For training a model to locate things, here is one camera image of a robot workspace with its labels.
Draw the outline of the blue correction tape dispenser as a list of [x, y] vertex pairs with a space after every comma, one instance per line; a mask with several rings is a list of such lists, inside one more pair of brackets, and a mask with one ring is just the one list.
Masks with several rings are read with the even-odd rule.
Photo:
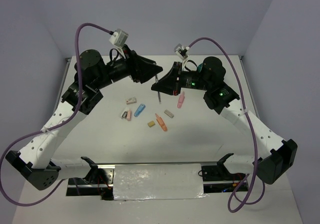
[[134, 116], [138, 117], [141, 114], [141, 112], [144, 111], [145, 107], [146, 106], [144, 104], [140, 104], [137, 110], [134, 112]]

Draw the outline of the white staple box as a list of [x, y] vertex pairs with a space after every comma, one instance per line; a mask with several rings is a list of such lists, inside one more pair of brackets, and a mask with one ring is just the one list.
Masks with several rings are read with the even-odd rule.
[[136, 99], [135, 97], [130, 97], [130, 98], [127, 98], [125, 101], [126, 101], [126, 102], [125, 102], [126, 105], [130, 105], [130, 104], [136, 103], [136, 102], [137, 102], [137, 99]]

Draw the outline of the orange correction tape dispenser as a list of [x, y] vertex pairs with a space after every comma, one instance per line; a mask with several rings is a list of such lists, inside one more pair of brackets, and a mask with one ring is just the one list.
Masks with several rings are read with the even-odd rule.
[[162, 130], [166, 132], [168, 130], [168, 128], [167, 128], [165, 122], [163, 121], [162, 117], [159, 116], [157, 113], [155, 113], [155, 117], [156, 117], [158, 124], [162, 128]]

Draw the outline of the pink mini stapler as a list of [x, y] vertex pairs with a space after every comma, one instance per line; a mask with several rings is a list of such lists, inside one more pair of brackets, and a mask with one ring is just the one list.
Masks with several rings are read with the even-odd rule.
[[129, 108], [125, 108], [121, 113], [121, 118], [126, 119], [127, 121], [131, 120], [132, 112]]

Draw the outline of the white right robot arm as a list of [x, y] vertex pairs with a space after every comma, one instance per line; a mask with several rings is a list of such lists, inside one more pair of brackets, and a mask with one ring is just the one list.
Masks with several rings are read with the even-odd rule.
[[207, 57], [196, 71], [184, 71], [181, 62], [174, 62], [170, 71], [151, 87], [152, 91], [177, 96], [181, 89], [203, 90], [207, 107], [231, 122], [241, 133], [256, 141], [253, 157], [233, 153], [220, 159], [218, 176], [230, 179], [235, 173], [256, 175], [266, 184], [273, 184], [294, 163], [297, 143], [285, 140], [267, 127], [254, 113], [244, 109], [242, 98], [224, 82], [226, 69], [217, 57]]

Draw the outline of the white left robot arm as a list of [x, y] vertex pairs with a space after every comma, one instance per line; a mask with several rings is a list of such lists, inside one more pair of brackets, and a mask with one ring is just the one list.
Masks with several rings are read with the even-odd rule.
[[125, 45], [122, 57], [105, 63], [94, 49], [79, 56], [81, 77], [61, 97], [57, 109], [33, 139], [19, 151], [9, 151], [5, 158], [39, 191], [56, 180], [81, 178], [91, 184], [97, 180], [98, 166], [88, 157], [58, 160], [53, 155], [68, 134], [84, 120], [102, 100], [101, 89], [130, 77], [135, 83], [145, 83], [162, 72], [155, 61], [138, 55]]

